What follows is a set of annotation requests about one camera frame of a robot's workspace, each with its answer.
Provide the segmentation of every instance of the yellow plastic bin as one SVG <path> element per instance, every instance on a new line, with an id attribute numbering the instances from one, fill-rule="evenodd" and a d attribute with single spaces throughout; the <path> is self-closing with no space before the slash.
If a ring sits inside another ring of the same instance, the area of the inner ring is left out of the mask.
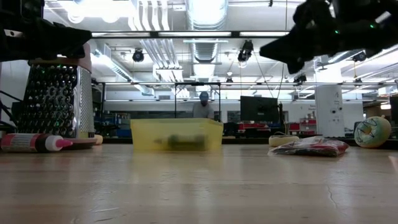
<path id="1" fill-rule="evenodd" d="M 134 151 L 221 151 L 223 123 L 206 118 L 132 119 Z"/>

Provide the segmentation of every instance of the person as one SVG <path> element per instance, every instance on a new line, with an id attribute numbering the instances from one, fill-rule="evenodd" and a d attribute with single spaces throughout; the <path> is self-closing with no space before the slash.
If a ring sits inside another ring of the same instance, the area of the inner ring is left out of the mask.
<path id="1" fill-rule="evenodd" d="M 209 94 L 205 91 L 200 93 L 200 102 L 193 105 L 193 117 L 194 118 L 210 118 L 214 119 L 214 110 L 209 105 Z"/>

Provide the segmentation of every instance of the red glue bottle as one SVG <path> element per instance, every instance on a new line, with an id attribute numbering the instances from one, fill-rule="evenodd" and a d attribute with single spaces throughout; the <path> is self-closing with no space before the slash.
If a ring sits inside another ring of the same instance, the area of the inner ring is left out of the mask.
<path id="1" fill-rule="evenodd" d="M 7 134 L 1 140 L 4 152 L 55 152 L 73 143 L 51 134 Z"/>

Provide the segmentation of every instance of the box grater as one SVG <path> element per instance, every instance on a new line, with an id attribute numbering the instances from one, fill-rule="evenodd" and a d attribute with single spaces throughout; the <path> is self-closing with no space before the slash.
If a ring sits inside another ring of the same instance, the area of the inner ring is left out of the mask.
<path id="1" fill-rule="evenodd" d="M 93 138 L 90 72 L 77 65 L 33 64 L 18 127 L 20 133 Z"/>

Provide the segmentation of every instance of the table surface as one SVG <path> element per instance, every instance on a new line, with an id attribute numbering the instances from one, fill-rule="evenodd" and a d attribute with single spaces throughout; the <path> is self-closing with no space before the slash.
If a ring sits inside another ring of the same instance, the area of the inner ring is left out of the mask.
<path id="1" fill-rule="evenodd" d="M 398 152 L 0 154 L 2 223 L 397 223 Z"/>

